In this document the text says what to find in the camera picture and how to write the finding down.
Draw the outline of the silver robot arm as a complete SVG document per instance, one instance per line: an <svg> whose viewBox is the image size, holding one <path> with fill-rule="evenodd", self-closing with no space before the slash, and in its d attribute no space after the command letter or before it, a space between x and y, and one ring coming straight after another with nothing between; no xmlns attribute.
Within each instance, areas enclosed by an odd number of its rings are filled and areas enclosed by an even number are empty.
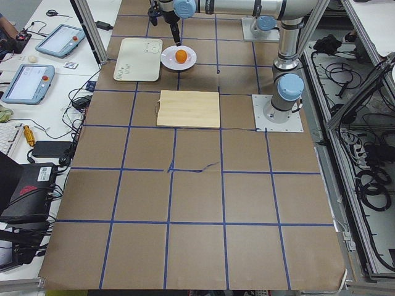
<svg viewBox="0 0 395 296"><path fill-rule="evenodd" d="M256 25L263 25L263 17L280 22L280 38L273 70L288 73L298 66L298 39L303 28L303 18L318 4L317 1L151 1L148 9L150 22L156 26L157 18L163 17L170 25L176 46L181 46L178 21L188 19L195 13L247 15Z"/></svg>

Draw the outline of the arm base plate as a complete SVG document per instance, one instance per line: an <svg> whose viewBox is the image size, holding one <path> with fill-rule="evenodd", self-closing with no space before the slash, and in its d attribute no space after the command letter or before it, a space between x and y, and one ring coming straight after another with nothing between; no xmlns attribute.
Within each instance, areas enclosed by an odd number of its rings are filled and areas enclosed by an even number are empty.
<svg viewBox="0 0 395 296"><path fill-rule="evenodd" d="M300 112L297 111L297 102L288 111L279 111L272 106L272 95L252 95L252 106L256 131L303 133Z"/></svg>
<svg viewBox="0 0 395 296"><path fill-rule="evenodd" d="M280 40L280 28L271 16L243 17L243 38L250 42L277 43Z"/></svg>

